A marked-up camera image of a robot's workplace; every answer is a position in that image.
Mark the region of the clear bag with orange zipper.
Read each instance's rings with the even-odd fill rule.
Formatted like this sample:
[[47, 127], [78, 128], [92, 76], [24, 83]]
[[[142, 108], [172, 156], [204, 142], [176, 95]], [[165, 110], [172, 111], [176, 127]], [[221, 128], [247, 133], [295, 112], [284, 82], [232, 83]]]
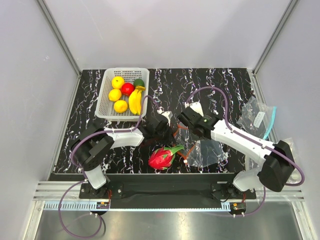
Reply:
[[204, 168], [217, 164], [225, 159], [222, 145], [210, 139], [200, 139], [182, 123], [177, 125], [173, 134], [175, 142], [183, 149], [177, 152], [183, 162], [192, 167]]

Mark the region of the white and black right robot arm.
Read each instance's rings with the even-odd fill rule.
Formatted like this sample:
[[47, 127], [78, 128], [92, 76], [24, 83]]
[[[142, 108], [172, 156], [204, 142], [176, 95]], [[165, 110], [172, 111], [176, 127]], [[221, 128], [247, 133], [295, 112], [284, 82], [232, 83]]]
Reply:
[[260, 139], [213, 113], [201, 115], [191, 107], [184, 109], [177, 118], [200, 139], [221, 142], [256, 162], [258, 167], [237, 173], [227, 185], [232, 198], [259, 187], [281, 192], [295, 169], [290, 146], [282, 140], [273, 143]]

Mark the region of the pink dragon fruit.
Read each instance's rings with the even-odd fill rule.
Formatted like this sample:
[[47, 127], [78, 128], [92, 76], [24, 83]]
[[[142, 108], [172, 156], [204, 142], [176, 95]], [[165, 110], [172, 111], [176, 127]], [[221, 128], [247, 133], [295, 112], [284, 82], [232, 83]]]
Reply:
[[184, 149], [184, 146], [178, 144], [174, 147], [162, 147], [155, 150], [148, 160], [148, 165], [156, 170], [168, 169], [174, 159], [177, 152]]

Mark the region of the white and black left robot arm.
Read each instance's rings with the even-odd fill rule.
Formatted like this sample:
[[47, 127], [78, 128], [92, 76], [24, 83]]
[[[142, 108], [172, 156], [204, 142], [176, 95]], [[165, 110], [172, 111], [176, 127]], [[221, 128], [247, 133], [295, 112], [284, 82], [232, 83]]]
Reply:
[[70, 146], [70, 160], [85, 177], [79, 197], [102, 199], [112, 194], [111, 181], [102, 170], [104, 158], [111, 149], [168, 144], [172, 139], [168, 120], [161, 120], [156, 126], [144, 123], [138, 127], [120, 129], [90, 125]]

